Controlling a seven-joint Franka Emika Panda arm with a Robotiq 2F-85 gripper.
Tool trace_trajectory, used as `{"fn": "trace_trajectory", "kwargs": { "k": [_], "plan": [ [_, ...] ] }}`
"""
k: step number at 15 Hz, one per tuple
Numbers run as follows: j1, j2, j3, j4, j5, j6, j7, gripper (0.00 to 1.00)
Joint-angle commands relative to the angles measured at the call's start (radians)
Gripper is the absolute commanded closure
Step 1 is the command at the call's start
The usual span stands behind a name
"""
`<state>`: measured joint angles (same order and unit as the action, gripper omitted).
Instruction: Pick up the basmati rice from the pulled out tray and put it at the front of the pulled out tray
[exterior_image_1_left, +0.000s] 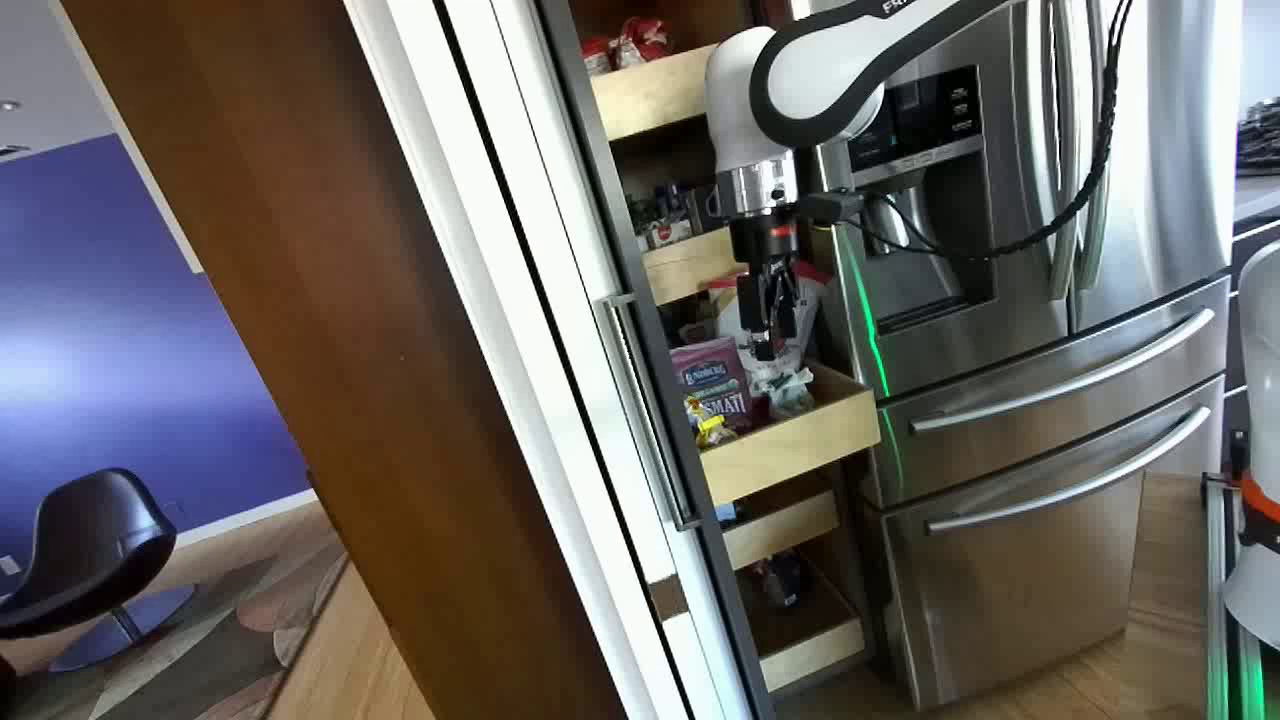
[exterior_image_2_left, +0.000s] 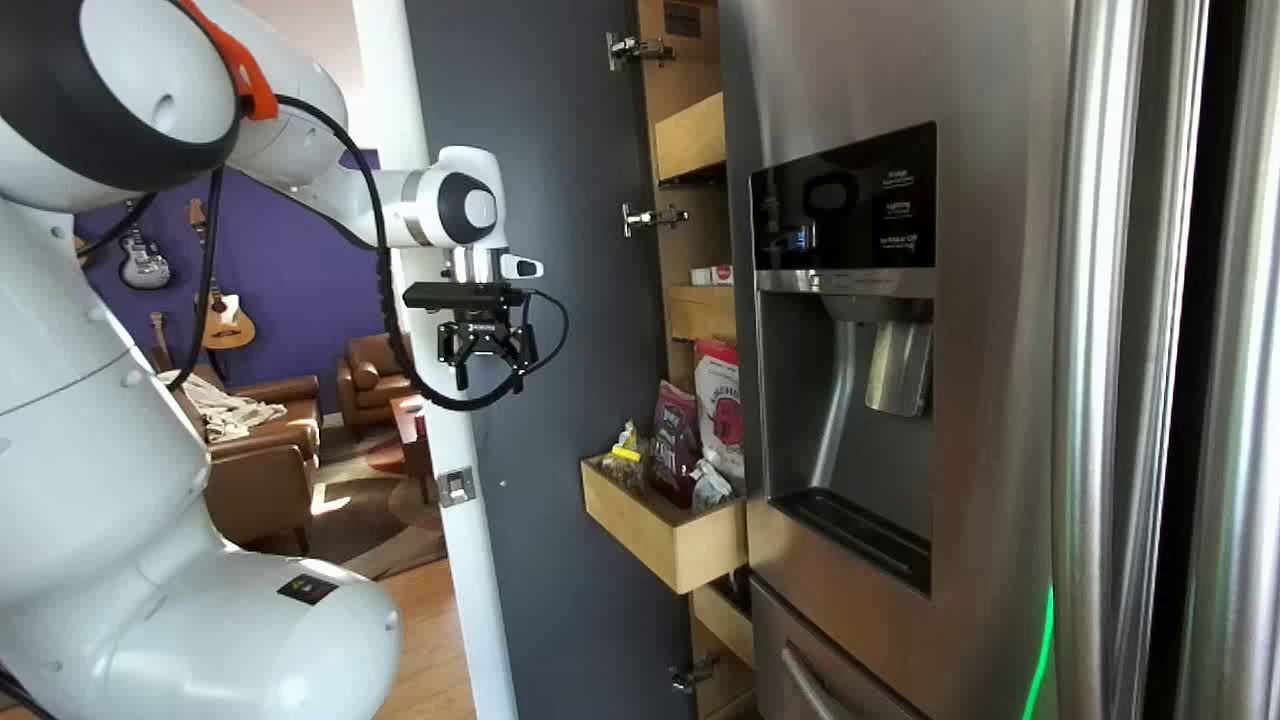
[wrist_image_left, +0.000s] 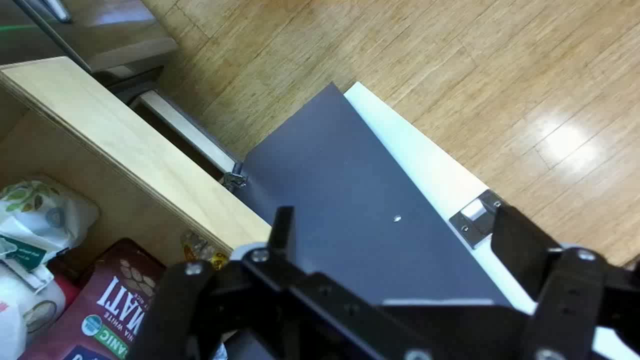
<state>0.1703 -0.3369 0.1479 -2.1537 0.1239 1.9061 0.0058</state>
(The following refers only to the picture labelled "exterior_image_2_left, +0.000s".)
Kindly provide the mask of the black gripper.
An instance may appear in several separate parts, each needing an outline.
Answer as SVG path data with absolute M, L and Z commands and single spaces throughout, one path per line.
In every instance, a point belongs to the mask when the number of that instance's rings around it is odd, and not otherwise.
M 512 365 L 512 385 L 522 385 L 522 368 L 536 360 L 526 326 L 507 312 L 451 312 L 435 332 L 435 358 L 457 368 L 457 389 L 472 391 L 472 358 L 499 358 Z

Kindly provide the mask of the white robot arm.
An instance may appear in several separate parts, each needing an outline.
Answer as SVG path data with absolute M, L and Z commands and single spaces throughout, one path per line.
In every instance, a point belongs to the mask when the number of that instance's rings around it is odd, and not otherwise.
M 78 213 L 215 170 L 438 250 L 403 299 L 445 365 L 531 360 L 490 152 L 367 170 L 332 78 L 240 0 L 0 0 L 0 667 L 51 720 L 375 720 L 397 680 L 379 585 L 215 534 L 207 444 L 78 273 Z

